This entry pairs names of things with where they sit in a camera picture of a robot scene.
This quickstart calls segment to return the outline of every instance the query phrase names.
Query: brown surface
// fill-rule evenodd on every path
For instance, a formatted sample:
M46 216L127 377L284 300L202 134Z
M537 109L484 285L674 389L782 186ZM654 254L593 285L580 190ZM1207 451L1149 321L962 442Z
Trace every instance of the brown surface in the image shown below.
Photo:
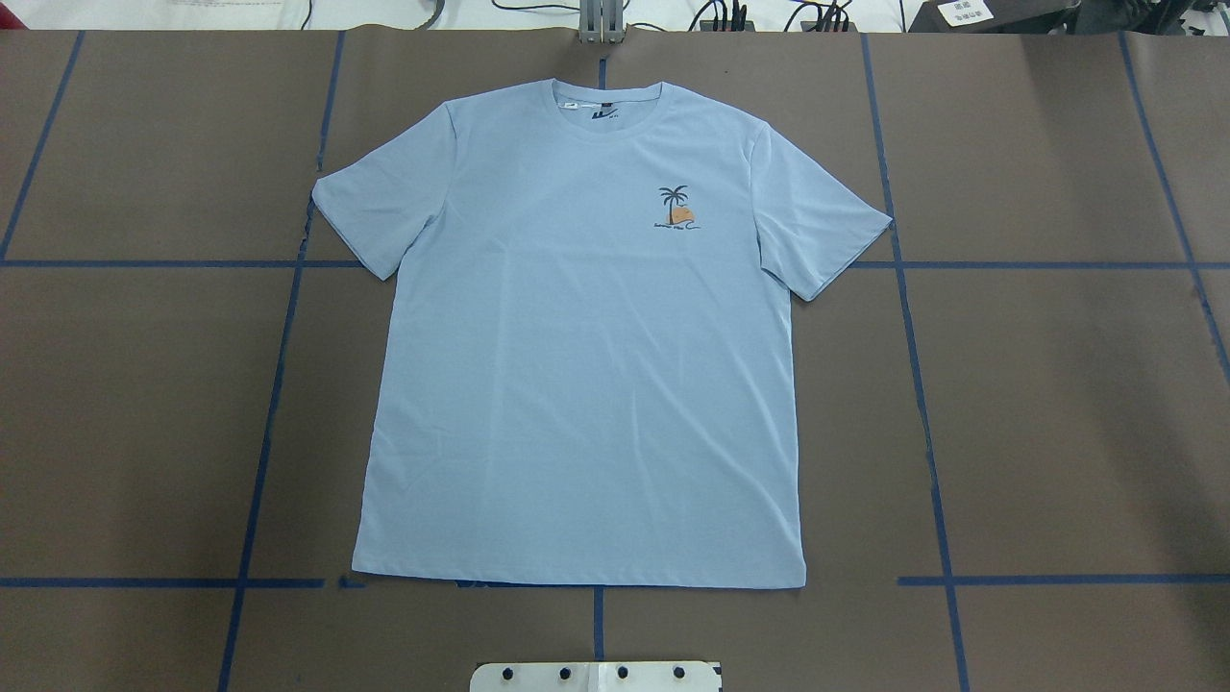
M1230 396L1187 270L909 285L958 574L1230 573Z
M1121 692L1230 687L1230 589L962 589L970 687Z
M469 688L478 664L590 660L588 589L250 591L230 690Z
M234 578L289 289L0 270L0 574Z
M592 85L609 53L610 86L668 80L743 107L882 204L857 37L573 36L349 32L326 171L443 98ZM73 38L0 36L20 68L0 74L5 218ZM336 39L90 33L7 258L294 258ZM1207 182L1225 155L1192 154L1224 90L1172 79L1220 48L1159 39L1145 55L1139 41L1197 254L1224 261ZM1114 37L871 47L907 258L1182 257ZM352 258L319 216L309 257ZM863 258L888 257L881 241ZM237 575L292 274L0 264L0 578ZM1225 336L1230 272L1203 275ZM958 575L1230 572L1230 388L1187 270L908 279ZM943 589L894 583L942 573L898 288L855 268L795 304L808 586L606 590L609 659L720 660L728 690L958 687ZM327 585L245 592L231 690L464 690L478 663L593 655L587 589L337 588L392 289L359 268L303 272L251 576ZM0 687L216 688L230 589L12 586ZM970 682L1226 688L1228 592L961 588Z
M1182 258L1114 36L871 54L907 259Z
M1230 261L1226 41L1128 34L1140 97L1196 258Z
M214 690L229 589L0 589L0 688Z

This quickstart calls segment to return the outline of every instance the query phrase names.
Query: short sleeve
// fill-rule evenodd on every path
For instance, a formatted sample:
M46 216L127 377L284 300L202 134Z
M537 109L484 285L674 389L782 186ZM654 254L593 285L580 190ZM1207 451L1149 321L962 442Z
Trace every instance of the short sleeve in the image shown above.
M815 297L892 220L768 125L752 147L752 206L760 267L804 300Z
M363 265L392 275L444 206L456 157L446 104L354 163L316 181L312 199Z

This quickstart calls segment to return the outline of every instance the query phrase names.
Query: palm tree graphic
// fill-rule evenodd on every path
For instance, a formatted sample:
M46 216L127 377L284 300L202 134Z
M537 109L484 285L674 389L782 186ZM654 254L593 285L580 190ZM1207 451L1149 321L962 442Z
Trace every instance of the palm tree graphic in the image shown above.
M683 205L688 200L688 193L681 192L686 184L680 184L679 187L670 189L669 187L659 187L662 191L662 203L667 205L667 222L673 222L675 210L675 204Z

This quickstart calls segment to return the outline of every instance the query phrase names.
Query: neckline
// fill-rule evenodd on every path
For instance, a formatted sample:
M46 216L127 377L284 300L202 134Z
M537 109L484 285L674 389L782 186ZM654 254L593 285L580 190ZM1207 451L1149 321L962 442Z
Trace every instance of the neckline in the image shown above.
M592 88L557 79L545 79L539 82L539 93L542 96L542 107L546 108L547 118L552 122L555 129L566 132L585 141L619 141L653 127L667 111L667 106L674 93L674 87L670 84L659 81L636 88ZM556 95L577 101L597 101L599 103L613 101L654 101L654 104L648 114L631 127L611 132L594 132L566 118L560 112L558 103L556 103Z

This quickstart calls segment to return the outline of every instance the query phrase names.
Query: t-shirt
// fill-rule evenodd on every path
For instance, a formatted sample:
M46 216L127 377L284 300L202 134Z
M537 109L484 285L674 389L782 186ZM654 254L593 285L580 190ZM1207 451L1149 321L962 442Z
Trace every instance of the t-shirt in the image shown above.
M312 194L397 272L353 569L803 585L790 293L888 216L665 82L448 101Z

